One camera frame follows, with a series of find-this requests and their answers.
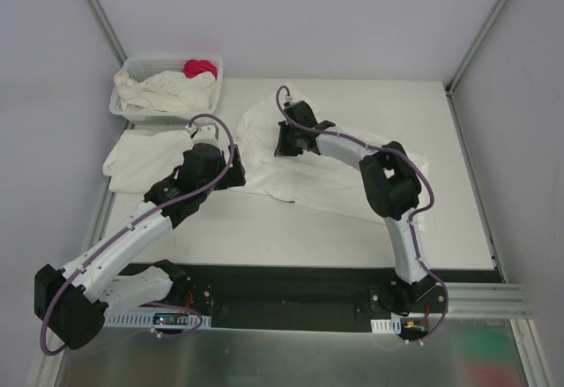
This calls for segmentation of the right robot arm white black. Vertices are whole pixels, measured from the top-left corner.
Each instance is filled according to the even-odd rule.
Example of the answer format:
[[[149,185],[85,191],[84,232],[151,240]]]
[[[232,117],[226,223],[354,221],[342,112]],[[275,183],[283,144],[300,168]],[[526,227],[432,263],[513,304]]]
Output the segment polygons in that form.
[[[372,146],[343,132],[329,121],[318,122],[304,101],[286,100],[279,109],[285,117],[278,124],[274,155],[296,157],[304,152],[338,160],[360,172],[367,202],[383,218],[395,258],[396,286],[392,289],[398,305],[417,311],[434,287],[429,275],[415,214],[422,191],[417,167],[398,142]]]

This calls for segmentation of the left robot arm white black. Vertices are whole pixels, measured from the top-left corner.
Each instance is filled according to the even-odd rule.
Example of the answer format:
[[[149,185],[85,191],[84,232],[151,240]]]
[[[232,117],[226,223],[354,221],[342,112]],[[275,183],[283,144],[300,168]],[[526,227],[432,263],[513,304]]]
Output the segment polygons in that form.
[[[50,264],[34,277],[35,315],[42,321],[41,351],[52,331],[64,347],[77,350],[94,339],[104,323],[141,305],[192,311],[193,289],[187,274],[161,259],[135,276],[120,272],[148,246],[172,232],[199,210],[214,190],[240,187],[245,170],[237,145],[223,153],[209,143],[197,143],[183,154],[183,163],[155,183],[143,201],[113,234],[62,268]]]

